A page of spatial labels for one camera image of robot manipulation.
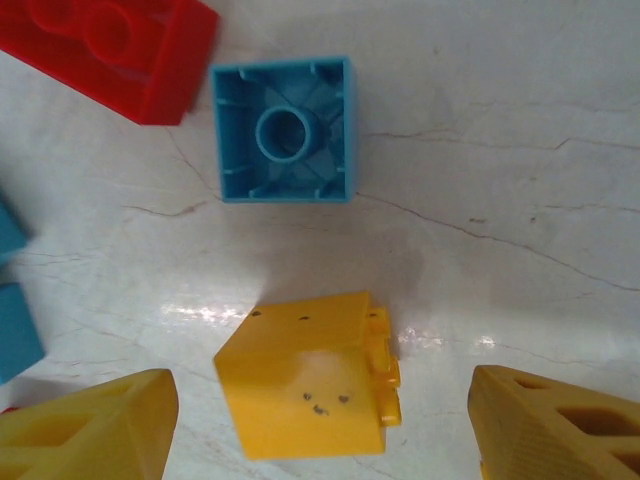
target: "white marble floor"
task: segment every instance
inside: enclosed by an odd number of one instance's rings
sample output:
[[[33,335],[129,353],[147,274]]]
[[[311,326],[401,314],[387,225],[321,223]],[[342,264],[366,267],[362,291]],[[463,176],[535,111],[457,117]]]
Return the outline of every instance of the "white marble floor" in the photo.
[[[223,205],[206,88],[141,128],[0,54],[0,184],[34,232],[5,276],[48,351],[0,407],[168,367],[167,480],[466,480],[477,364],[640,400],[637,0],[209,4],[216,62],[352,57],[357,198]],[[245,461],[212,356],[256,302],[360,289],[401,356],[388,452]]]

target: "red block stud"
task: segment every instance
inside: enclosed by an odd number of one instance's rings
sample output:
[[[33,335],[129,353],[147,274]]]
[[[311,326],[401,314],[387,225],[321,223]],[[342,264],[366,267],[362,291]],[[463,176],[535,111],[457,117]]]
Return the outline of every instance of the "red block stud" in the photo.
[[[115,3],[95,5],[84,22],[89,50],[108,65],[153,71],[163,34],[162,24]]]
[[[198,0],[0,0],[0,50],[142,125],[177,125],[218,14]]]

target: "toy block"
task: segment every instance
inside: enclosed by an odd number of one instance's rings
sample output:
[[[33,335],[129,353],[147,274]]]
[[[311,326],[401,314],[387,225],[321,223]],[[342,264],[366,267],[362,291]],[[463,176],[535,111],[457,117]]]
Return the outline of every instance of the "toy block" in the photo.
[[[345,203],[355,193],[355,73],[348,58],[214,66],[226,202]]]
[[[43,358],[44,349],[20,286],[0,286],[0,385]]]
[[[160,480],[178,418],[169,370],[0,416],[2,480]]]
[[[4,0],[0,50],[143,125],[177,125],[218,14],[198,0]]]
[[[485,480],[638,480],[640,404],[479,366],[469,416]]]
[[[27,237],[15,217],[0,201],[0,267],[26,244]]]
[[[401,423],[390,335],[366,292],[256,307],[214,359],[246,456],[383,453]]]

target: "plastic block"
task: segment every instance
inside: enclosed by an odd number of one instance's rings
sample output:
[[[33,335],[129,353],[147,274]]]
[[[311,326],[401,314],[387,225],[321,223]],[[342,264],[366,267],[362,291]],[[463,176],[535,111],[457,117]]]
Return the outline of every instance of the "plastic block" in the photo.
[[[348,58],[212,68],[226,202],[344,203],[355,193]]]
[[[0,286],[0,385],[43,358],[44,349],[20,286]]]
[[[485,480],[638,480],[640,404],[498,366],[477,367],[469,416]]]
[[[0,50],[136,123],[177,125],[218,19],[197,0],[3,0]]]
[[[364,292],[256,307],[214,359],[247,457],[384,452],[401,423],[390,332]]]
[[[0,202],[0,267],[27,244],[27,238],[15,218]]]
[[[0,416],[3,480],[160,480],[178,418],[169,370]]]

